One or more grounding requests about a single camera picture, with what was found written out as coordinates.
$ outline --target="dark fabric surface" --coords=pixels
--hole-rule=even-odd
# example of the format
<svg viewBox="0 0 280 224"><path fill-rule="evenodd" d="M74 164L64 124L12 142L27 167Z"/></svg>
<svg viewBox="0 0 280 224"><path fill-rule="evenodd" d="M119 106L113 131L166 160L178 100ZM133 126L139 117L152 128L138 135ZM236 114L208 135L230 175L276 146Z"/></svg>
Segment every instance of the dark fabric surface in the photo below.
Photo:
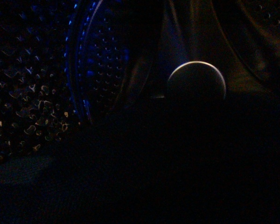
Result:
<svg viewBox="0 0 280 224"><path fill-rule="evenodd" d="M280 222L280 105L147 100L0 173L0 223Z"/></svg>

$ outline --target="silver circular object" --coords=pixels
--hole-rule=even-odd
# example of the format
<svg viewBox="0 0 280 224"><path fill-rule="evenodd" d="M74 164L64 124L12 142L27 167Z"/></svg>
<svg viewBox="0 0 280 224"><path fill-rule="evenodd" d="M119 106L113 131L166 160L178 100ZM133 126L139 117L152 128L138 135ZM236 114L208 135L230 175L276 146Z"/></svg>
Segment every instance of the silver circular object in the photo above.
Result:
<svg viewBox="0 0 280 224"><path fill-rule="evenodd" d="M226 84L221 72L213 65L193 61L176 68L167 82L167 97L181 107L203 108L222 102Z"/></svg>

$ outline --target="perforated mesh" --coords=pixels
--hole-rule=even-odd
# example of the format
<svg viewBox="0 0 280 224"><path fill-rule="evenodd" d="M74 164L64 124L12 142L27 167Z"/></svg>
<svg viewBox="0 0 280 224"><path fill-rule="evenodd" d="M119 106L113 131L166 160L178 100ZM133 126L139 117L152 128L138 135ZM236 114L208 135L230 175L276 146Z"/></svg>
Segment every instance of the perforated mesh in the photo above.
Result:
<svg viewBox="0 0 280 224"><path fill-rule="evenodd" d="M63 71L73 1L0 0L0 161L78 125Z"/></svg>
<svg viewBox="0 0 280 224"><path fill-rule="evenodd" d="M261 26L280 35L280 0L242 0L242 2Z"/></svg>

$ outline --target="headphone ear cup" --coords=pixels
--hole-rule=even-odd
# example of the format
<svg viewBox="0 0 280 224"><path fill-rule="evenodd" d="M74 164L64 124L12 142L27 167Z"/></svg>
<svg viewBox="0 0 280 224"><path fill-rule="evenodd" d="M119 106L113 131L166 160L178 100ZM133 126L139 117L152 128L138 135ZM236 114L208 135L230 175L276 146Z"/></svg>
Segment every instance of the headphone ear cup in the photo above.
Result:
<svg viewBox="0 0 280 224"><path fill-rule="evenodd" d="M82 0L75 6L66 69L81 120L93 123L136 100L157 52L160 3Z"/></svg>

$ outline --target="blue light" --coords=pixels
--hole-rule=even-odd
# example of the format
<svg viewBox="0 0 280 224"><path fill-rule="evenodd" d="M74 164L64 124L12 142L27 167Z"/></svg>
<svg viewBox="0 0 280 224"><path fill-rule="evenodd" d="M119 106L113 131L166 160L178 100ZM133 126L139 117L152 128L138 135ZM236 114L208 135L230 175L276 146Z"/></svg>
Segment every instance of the blue light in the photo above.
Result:
<svg viewBox="0 0 280 224"><path fill-rule="evenodd" d="M87 71L87 77L92 77L94 76L94 72L93 71Z"/></svg>

